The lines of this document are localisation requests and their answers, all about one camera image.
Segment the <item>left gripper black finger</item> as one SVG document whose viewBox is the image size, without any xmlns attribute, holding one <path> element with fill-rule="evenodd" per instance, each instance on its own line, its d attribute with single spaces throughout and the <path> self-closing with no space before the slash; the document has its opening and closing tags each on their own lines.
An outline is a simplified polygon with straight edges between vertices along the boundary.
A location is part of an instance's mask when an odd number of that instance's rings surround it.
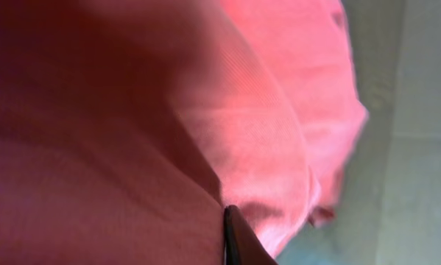
<svg viewBox="0 0 441 265">
<path fill-rule="evenodd" d="M 224 210 L 225 265 L 277 265 L 235 205 Z"/>
</svg>

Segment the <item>red t-shirt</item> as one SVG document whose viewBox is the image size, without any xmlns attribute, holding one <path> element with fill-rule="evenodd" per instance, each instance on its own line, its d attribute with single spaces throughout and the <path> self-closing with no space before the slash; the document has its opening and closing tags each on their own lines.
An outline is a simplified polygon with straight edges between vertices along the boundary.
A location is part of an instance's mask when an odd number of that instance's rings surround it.
<svg viewBox="0 0 441 265">
<path fill-rule="evenodd" d="M 0 264 L 275 260 L 366 119 L 340 1 L 0 1 Z"/>
</svg>

